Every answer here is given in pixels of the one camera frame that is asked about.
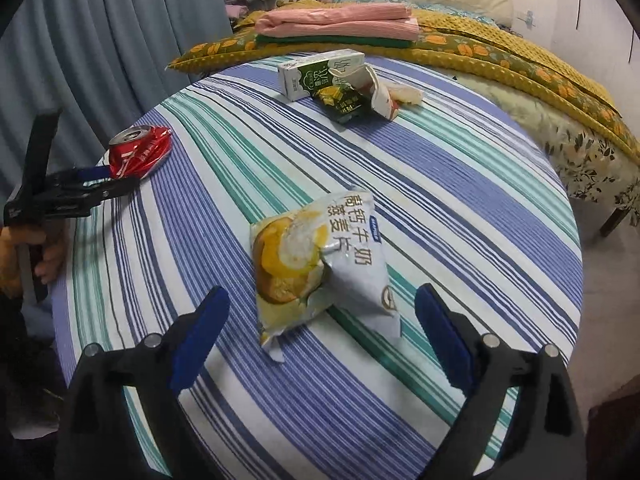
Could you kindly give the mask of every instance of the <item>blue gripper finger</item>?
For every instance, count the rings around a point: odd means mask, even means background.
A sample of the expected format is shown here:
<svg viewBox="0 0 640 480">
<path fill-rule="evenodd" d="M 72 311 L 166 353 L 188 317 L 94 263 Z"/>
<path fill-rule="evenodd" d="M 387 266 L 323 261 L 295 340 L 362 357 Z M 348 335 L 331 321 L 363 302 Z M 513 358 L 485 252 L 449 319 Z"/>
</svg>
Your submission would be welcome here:
<svg viewBox="0 0 640 480">
<path fill-rule="evenodd" d="M 447 315 L 442 298 L 426 283 L 415 293 L 415 315 L 449 384 L 469 396 L 474 386 L 473 357 Z"/>
<path fill-rule="evenodd" d="M 174 373 L 169 388 L 176 396 L 181 390 L 193 386 L 226 323 L 229 303 L 229 295 L 222 287 L 212 288 L 200 303 L 198 320 L 174 352 Z"/>
</svg>

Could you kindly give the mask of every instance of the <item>bed leg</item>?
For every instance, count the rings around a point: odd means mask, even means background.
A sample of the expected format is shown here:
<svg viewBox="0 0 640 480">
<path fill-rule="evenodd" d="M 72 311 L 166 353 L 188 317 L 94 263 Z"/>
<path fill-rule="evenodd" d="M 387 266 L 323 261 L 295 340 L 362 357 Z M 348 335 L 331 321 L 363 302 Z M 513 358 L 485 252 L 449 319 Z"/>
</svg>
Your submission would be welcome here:
<svg viewBox="0 0 640 480">
<path fill-rule="evenodd" d="M 613 229 L 618 227 L 620 222 L 622 222 L 625 216 L 628 215 L 629 211 L 629 209 L 616 209 L 613 213 L 611 213 L 611 216 L 607 218 L 607 221 L 604 222 L 604 224 L 600 228 L 600 235 L 603 238 L 609 236 Z"/>
</svg>

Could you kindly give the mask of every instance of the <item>blue curtain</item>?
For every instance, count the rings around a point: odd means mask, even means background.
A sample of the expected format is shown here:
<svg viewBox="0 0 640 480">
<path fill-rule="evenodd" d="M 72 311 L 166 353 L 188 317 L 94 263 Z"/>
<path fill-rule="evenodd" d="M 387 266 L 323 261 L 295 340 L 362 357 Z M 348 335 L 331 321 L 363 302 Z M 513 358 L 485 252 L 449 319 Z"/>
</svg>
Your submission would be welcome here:
<svg viewBox="0 0 640 480">
<path fill-rule="evenodd" d="M 33 118 L 63 107 L 49 171 L 94 165 L 108 140 L 196 78 L 165 66 L 231 34 L 223 0 L 25 0 L 0 39 L 0 204 Z"/>
</svg>

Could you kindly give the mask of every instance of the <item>round table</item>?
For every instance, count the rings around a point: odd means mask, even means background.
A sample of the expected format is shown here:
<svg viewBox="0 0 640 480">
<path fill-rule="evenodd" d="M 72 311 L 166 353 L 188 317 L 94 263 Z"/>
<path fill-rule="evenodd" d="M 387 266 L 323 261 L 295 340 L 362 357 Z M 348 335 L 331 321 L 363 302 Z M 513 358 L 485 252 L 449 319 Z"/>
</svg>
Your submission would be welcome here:
<svg viewBox="0 0 640 480">
<path fill-rule="evenodd" d="M 192 312 L 213 285 L 228 322 L 185 412 L 230 478 L 415 478 L 464 402 L 413 309 L 433 283 L 480 333 L 512 348 L 576 341 L 580 245 L 564 189 L 502 111 L 446 76 L 371 57 L 380 75 L 425 92 L 394 122 L 332 123 L 312 99 L 278 91 L 275 57 L 230 68 L 168 98 L 136 124 L 174 131 L 171 157 L 132 196 L 71 222 L 66 274 L 52 292 L 67 379 L 82 348 L 131 347 Z M 249 225 L 325 193 L 370 189 L 402 340 L 392 346 L 331 308 L 258 346 Z M 504 409 L 481 468 L 513 409 Z M 166 466 L 135 390 L 132 420 L 152 467 Z"/>
</svg>

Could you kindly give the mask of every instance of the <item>metal screw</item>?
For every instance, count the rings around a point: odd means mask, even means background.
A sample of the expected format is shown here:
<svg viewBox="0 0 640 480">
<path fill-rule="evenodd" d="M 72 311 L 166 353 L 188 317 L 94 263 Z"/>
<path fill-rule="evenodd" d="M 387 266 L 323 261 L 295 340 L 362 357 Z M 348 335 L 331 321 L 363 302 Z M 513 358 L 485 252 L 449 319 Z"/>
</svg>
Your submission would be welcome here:
<svg viewBox="0 0 640 480">
<path fill-rule="evenodd" d="M 89 343 L 84 347 L 84 355 L 87 357 L 93 357 L 100 352 L 102 352 L 102 347 L 98 343 Z"/>
<path fill-rule="evenodd" d="M 145 337 L 144 343 L 147 348 L 157 348 L 162 342 L 162 336 L 160 334 L 149 334 Z"/>
<path fill-rule="evenodd" d="M 498 348 L 500 346 L 500 338 L 495 334 L 484 334 L 482 342 L 489 348 Z"/>
<path fill-rule="evenodd" d="M 560 355 L 560 352 L 558 350 L 558 347 L 555 345 L 545 345 L 545 354 L 547 354 L 549 357 L 558 357 Z"/>
</svg>

